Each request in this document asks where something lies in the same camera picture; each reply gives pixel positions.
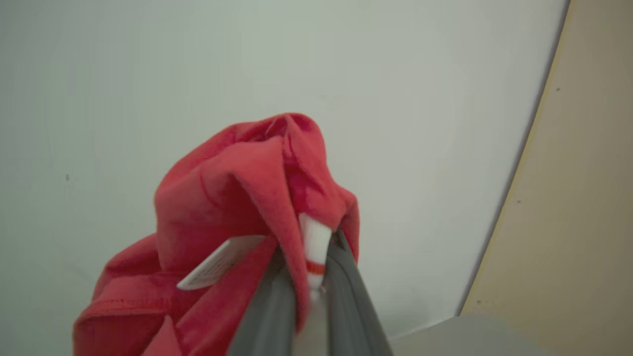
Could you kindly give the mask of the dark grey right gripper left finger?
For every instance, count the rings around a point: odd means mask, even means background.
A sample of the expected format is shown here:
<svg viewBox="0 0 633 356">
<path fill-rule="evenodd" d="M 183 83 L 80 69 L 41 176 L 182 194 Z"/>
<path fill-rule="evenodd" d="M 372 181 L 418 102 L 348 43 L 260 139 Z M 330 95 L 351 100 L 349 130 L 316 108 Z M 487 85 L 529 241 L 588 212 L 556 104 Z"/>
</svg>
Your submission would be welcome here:
<svg viewBox="0 0 633 356">
<path fill-rule="evenodd" d="M 276 248 L 226 354 L 289 356 L 295 326 L 295 290 L 283 252 Z"/>
</svg>

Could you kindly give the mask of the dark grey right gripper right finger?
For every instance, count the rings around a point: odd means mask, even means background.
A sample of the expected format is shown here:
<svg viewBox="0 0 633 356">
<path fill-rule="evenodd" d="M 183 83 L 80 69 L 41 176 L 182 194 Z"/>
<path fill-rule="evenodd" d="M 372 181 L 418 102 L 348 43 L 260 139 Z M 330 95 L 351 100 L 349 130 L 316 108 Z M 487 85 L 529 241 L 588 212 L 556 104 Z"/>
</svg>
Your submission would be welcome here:
<svg viewBox="0 0 633 356">
<path fill-rule="evenodd" d="M 324 282 L 329 354 L 391 356 L 393 350 L 340 228 L 331 236 Z"/>
</svg>

